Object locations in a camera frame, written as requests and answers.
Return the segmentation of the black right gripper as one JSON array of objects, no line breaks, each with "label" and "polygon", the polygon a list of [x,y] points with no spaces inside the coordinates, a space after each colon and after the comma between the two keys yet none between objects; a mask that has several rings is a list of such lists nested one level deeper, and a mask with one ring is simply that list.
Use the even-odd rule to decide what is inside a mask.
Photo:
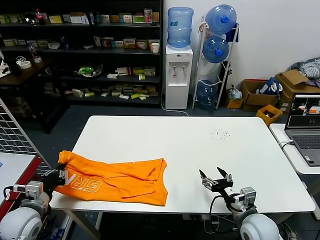
[{"label": "black right gripper", "polygon": [[233,190],[234,182],[232,175],[220,167],[217,167],[217,170],[222,175],[222,178],[213,180],[207,177],[206,174],[200,169],[199,173],[202,185],[214,193],[219,193],[224,199],[230,198],[235,194],[235,191]]}]

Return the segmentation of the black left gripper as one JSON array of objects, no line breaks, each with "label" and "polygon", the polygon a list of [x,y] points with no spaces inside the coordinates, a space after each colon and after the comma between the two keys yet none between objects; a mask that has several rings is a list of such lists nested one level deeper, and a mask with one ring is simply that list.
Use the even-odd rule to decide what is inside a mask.
[{"label": "black left gripper", "polygon": [[67,164],[59,164],[57,169],[48,170],[41,175],[43,189],[54,191],[60,185],[60,180],[64,179],[64,185],[67,183]]}]

